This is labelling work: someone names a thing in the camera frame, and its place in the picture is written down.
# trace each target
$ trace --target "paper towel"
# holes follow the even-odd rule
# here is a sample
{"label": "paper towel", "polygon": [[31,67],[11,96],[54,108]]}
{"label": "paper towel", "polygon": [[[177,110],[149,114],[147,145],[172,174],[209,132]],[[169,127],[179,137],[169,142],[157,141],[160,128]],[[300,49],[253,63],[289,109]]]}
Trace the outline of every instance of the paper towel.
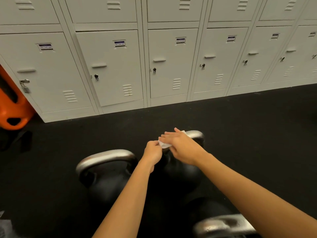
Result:
{"label": "paper towel", "polygon": [[171,147],[171,146],[172,146],[172,144],[165,144],[165,143],[163,143],[163,142],[160,141],[160,140],[158,141],[158,143],[160,144],[160,146],[161,146],[162,148],[168,148],[168,147]]}

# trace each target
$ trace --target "gym floor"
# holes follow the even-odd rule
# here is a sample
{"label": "gym floor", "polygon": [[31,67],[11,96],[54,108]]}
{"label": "gym floor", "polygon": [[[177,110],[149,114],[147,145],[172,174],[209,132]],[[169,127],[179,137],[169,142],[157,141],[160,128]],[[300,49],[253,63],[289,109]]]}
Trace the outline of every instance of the gym floor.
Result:
{"label": "gym floor", "polygon": [[[87,191],[77,163],[127,149],[141,158],[146,142],[174,127],[199,130],[221,162],[317,218],[317,84],[131,110],[26,127],[0,153],[0,211],[26,237],[91,237]],[[237,212],[208,180],[190,197],[209,196]]]}

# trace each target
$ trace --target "locker row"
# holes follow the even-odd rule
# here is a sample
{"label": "locker row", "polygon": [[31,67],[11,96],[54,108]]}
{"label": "locker row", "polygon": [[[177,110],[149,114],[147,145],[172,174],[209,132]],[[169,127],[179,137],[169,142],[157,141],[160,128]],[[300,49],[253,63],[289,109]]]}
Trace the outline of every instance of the locker row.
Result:
{"label": "locker row", "polygon": [[[65,0],[73,23],[137,22],[135,0]],[[260,20],[295,20],[306,0],[267,0]],[[259,0],[212,0],[209,21],[251,21]],[[147,0],[148,22],[200,21],[203,0]],[[310,0],[305,20],[317,20]],[[0,25],[58,24],[51,0],[0,0]]]}
{"label": "locker row", "polygon": [[[232,87],[263,82],[290,28],[256,27]],[[207,29],[194,93],[228,87],[247,30]],[[317,76],[316,32],[317,26],[297,27],[267,82]],[[151,98],[188,93],[196,36],[197,28],[148,31]],[[80,32],[77,38],[101,106],[143,99],[136,30]],[[0,35],[0,53],[19,80],[30,81],[30,95],[43,113],[91,106],[63,33]]]}

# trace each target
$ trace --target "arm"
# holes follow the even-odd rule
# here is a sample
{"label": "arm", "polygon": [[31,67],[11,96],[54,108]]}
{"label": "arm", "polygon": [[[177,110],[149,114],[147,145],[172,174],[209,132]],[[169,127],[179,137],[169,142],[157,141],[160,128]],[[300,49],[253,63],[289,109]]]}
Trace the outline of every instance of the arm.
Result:
{"label": "arm", "polygon": [[264,238],[317,237],[317,220],[238,174],[175,128],[159,138],[182,162],[196,165]]}
{"label": "arm", "polygon": [[158,142],[149,141],[142,159],[93,238],[137,237],[149,176],[161,157],[162,148]]}

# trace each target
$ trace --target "forearm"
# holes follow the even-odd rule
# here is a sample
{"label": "forearm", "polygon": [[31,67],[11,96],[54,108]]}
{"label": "forearm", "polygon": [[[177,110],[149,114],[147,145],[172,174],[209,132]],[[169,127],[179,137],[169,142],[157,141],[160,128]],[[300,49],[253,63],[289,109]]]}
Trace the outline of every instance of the forearm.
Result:
{"label": "forearm", "polygon": [[151,166],[141,160],[93,238],[137,236],[150,172]]}
{"label": "forearm", "polygon": [[264,237],[317,237],[317,221],[222,164],[211,154],[197,166]]}

